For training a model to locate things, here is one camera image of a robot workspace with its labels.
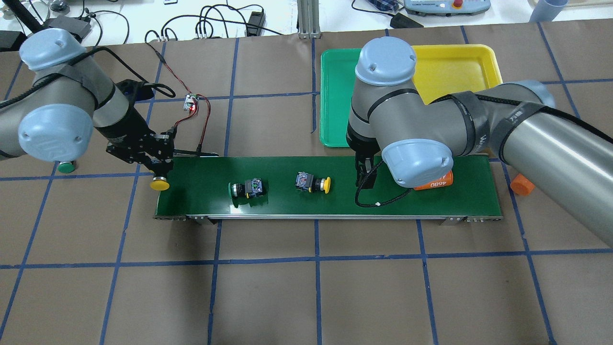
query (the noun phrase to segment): plastic cup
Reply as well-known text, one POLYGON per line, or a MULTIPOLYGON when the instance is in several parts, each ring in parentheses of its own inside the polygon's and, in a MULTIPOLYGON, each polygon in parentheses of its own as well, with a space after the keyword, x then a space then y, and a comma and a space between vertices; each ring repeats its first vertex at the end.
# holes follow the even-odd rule
POLYGON ((568 0, 539 0, 530 16, 530 23, 552 21, 568 4, 568 0))

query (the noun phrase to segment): yellow lid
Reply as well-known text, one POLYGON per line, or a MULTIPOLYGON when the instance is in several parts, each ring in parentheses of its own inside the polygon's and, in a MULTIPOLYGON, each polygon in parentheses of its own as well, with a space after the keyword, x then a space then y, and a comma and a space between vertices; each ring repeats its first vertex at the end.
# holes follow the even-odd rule
POLYGON ((324 192, 326 194, 328 194, 328 192, 330 192, 330 186, 332 185, 332 179, 330 179, 330 176, 326 177, 325 181, 324 181, 324 192))
POLYGON ((151 187, 151 189, 153 190, 157 190, 161 192, 163 190, 167 190, 168 188, 170 188, 170 184, 164 180, 153 180, 149 184, 149 187, 151 187))

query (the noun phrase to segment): green platform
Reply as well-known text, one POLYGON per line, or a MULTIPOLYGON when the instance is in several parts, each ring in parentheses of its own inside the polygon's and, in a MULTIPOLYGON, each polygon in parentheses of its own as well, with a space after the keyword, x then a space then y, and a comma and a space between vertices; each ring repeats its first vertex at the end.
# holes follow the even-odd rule
MULTIPOLYGON (((413 191, 396 203, 362 208, 354 204, 354 157, 180 157, 169 174, 170 189, 161 192, 159 219, 501 219, 502 214, 487 156, 456 157, 449 187, 413 191), (330 176, 329 194, 294 187, 298 171, 330 176), (267 194, 233 200, 229 182, 260 177, 267 194)), ((373 190, 363 203, 388 200, 404 191, 381 165, 373 190)))

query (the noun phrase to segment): blue cloth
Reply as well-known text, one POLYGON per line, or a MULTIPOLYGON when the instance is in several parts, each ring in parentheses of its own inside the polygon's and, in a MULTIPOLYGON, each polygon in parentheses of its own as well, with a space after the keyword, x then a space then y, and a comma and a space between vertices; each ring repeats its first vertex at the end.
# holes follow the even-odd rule
POLYGON ((397 11, 400 7, 398 5, 398 0, 368 0, 371 4, 373 4, 378 10, 381 11, 397 11))

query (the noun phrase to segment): green tray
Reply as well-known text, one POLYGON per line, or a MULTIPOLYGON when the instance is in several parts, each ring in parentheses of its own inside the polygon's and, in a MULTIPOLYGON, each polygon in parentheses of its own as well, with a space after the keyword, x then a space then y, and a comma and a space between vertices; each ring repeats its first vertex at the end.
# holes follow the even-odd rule
MULTIPOLYGON (((486 45, 414 45, 413 49, 417 54, 413 81, 426 104, 448 93, 502 83, 494 52, 486 45)), ((321 55, 319 138, 327 147, 348 147, 345 133, 360 51, 331 49, 321 55)))
MULTIPOLYGON (((487 156, 455 158, 451 186, 413 191, 396 203, 374 208, 354 204, 354 157, 180 157, 174 162, 168 176, 170 189, 159 194, 159 219, 502 218, 487 156), (298 171, 330 176, 330 193, 297 190, 298 171), (228 195, 228 183, 244 183, 254 177, 264 180, 264 196, 233 200, 228 195)), ((386 165, 378 173, 375 188, 364 190, 361 202, 385 201, 405 190, 394 183, 386 165)))

